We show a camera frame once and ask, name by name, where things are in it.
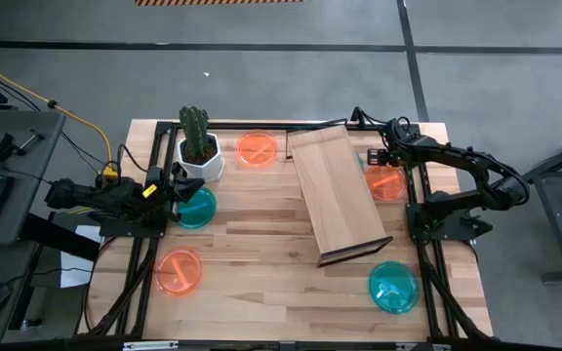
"white planter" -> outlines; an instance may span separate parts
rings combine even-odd
[[[206,162],[204,165],[193,165],[187,163],[183,160],[181,155],[181,145],[185,142],[185,139],[177,144],[177,154],[181,166],[187,172],[188,177],[203,178],[206,182],[217,181],[221,179],[222,170],[224,169],[224,159],[221,156],[221,145],[219,144],[219,138],[211,133],[207,133],[208,137],[213,137],[216,142],[216,150],[218,151],[210,161]]]

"potted cactus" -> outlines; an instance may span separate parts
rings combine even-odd
[[[224,159],[216,135],[207,133],[207,112],[194,106],[180,110],[180,121],[185,139],[177,146],[181,165],[189,177],[216,181],[221,178]]]

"cactus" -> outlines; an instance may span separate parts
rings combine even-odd
[[[207,137],[207,112],[194,106],[184,106],[180,110],[180,121],[185,133],[185,151],[192,157],[205,155],[209,146]]]

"yellow cable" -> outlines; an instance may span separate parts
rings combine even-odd
[[[35,98],[38,98],[45,103],[49,103],[49,100],[47,98],[41,97],[38,94],[30,91],[28,88],[11,81],[10,79],[6,78],[6,76],[4,76],[1,73],[0,73],[0,78],[3,79],[8,84],[12,84],[13,86],[21,89],[22,91],[30,94],[31,96],[33,96]],[[81,118],[75,116],[75,114],[73,114],[72,112],[69,112],[69,111],[63,109],[63,108],[59,107],[58,105],[56,105],[56,110],[61,111],[66,116],[76,120],[77,122],[83,123],[83,124],[87,125],[88,127],[93,128],[95,131],[99,132],[99,134],[103,137],[103,141],[105,142],[105,147],[107,147],[107,160],[112,161],[112,148],[109,146],[109,140],[107,139],[107,136],[105,136],[105,133],[101,130],[101,128],[97,127],[96,125],[94,125],[94,124],[92,124],[92,123],[90,123],[90,122],[88,122],[84,119],[81,119]]]
[[[85,208],[73,210],[73,211],[69,212],[69,214],[71,214],[71,215],[80,215],[80,214],[82,214],[82,213],[86,213],[86,212],[89,212],[89,211],[92,211],[92,210],[93,210],[92,208],[87,208],[87,207],[85,207]]]

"petri dish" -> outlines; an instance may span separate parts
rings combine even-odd
[[[155,269],[155,286],[168,296],[182,297],[201,283],[203,265],[194,249],[174,249],[162,256]]]
[[[271,164],[277,155],[277,140],[266,131],[250,131],[240,137],[235,156],[241,164],[260,168]]]
[[[209,223],[216,214],[216,197],[212,190],[202,187],[187,203],[180,203],[178,214],[180,226],[188,229],[200,228]]]
[[[366,181],[372,196],[377,200],[400,199],[407,189],[405,174],[399,168],[372,166],[366,172]]]
[[[396,261],[383,262],[372,270],[368,291],[380,309],[392,314],[411,311],[420,298],[416,275],[409,267]]]

